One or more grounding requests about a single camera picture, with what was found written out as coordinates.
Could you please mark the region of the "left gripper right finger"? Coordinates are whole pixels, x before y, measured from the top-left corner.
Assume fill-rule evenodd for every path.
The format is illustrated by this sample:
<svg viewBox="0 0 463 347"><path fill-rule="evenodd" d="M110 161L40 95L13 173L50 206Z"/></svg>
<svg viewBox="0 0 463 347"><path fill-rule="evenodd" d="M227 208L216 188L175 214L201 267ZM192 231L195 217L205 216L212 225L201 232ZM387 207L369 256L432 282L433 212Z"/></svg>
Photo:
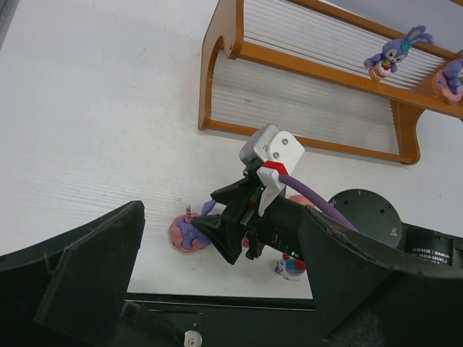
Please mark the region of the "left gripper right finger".
<svg viewBox="0 0 463 347"><path fill-rule="evenodd" d="M462 270L437 265L304 207L303 258L329 346L461 346Z"/></svg>

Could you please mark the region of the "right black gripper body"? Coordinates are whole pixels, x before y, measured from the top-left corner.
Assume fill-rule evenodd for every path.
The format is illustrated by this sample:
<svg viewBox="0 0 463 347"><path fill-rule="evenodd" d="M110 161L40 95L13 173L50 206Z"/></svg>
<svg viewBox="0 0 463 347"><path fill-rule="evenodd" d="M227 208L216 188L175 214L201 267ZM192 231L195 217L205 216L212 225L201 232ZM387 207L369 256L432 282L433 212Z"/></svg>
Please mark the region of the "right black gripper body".
<svg viewBox="0 0 463 347"><path fill-rule="evenodd" d="M298 236L300 213L304 210L300 204L286 197L286 189L259 216L258 204L263 200L263 187L250 180L243 181L247 190L248 205L253 214L245 226L245 235L249 246L246 258L253 260L261 256L265 247L270 247L296 260L302 260L302 250Z"/></svg>

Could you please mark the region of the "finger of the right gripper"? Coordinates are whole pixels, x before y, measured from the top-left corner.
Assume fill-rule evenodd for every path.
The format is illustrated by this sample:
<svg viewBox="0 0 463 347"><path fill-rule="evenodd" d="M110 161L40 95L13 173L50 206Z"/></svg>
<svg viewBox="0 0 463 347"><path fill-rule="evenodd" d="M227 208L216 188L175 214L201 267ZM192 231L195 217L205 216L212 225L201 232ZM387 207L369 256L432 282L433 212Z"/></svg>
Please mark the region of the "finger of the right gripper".
<svg viewBox="0 0 463 347"><path fill-rule="evenodd" d="M240 179L212 192L211 199L222 205L228 205L230 202L242 204L249 200L252 188L253 183L249 179Z"/></svg>
<svg viewBox="0 0 463 347"><path fill-rule="evenodd" d="M192 225L209 238L230 265L234 265L242 253L242 239L246 231L243 218L243 213L204 215L193 218Z"/></svg>

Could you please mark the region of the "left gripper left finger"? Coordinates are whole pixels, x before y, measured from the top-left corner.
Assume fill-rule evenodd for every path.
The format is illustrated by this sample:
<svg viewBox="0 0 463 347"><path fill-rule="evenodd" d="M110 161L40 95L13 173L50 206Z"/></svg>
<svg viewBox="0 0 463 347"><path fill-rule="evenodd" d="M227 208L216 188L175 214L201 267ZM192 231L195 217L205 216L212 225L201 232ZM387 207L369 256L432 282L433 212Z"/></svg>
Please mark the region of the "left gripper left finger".
<svg viewBox="0 0 463 347"><path fill-rule="evenodd" d="M1 256L2 346L108 346L145 227L131 201Z"/></svg>

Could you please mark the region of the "purple bunny holding cake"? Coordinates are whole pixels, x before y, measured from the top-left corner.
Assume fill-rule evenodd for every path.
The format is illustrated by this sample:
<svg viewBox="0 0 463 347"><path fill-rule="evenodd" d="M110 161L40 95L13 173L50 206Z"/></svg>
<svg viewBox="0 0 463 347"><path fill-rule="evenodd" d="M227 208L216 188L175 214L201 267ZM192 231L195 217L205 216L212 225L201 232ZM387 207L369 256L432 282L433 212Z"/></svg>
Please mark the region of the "purple bunny holding cake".
<svg viewBox="0 0 463 347"><path fill-rule="evenodd" d="M409 50L417 43L434 43L433 36L426 33L424 25L412 27L404 38L393 39L385 43L380 53L364 61L364 68L368 70L373 81L380 82L390 73L398 70L397 64L407 58Z"/></svg>

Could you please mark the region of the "purple bunny sitting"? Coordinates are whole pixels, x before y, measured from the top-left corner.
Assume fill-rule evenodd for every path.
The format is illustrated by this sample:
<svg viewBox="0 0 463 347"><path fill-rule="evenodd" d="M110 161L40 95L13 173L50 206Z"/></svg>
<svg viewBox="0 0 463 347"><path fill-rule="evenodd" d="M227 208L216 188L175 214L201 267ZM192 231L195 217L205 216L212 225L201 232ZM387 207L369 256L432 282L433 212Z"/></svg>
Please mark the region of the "purple bunny sitting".
<svg viewBox="0 0 463 347"><path fill-rule="evenodd" d="M456 104L462 98L462 56L450 61L433 77L434 93L449 104Z"/></svg>

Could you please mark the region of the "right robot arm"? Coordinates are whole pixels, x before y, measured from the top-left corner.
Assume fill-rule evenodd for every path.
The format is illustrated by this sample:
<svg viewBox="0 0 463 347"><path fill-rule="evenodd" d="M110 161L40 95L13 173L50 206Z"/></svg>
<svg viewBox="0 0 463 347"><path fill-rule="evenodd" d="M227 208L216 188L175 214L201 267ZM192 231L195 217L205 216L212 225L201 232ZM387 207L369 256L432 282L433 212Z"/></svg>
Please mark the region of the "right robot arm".
<svg viewBox="0 0 463 347"><path fill-rule="evenodd" d="M328 228L345 227L393 249L398 249L435 264L462 266L462 239L430 229L403 223L394 206L385 198L365 189L348 189L329 201L301 181L282 175L280 182L298 193L296 197L277 196L262 214L263 185L242 179L212 193L208 203L224 205L224 211L211 215L204 211L192 219L193 226L204 234L230 264L242 252L242 239L249 242L247 258L259 257L265 246L282 252L303 266L299 238L302 212L323 218Z"/></svg>

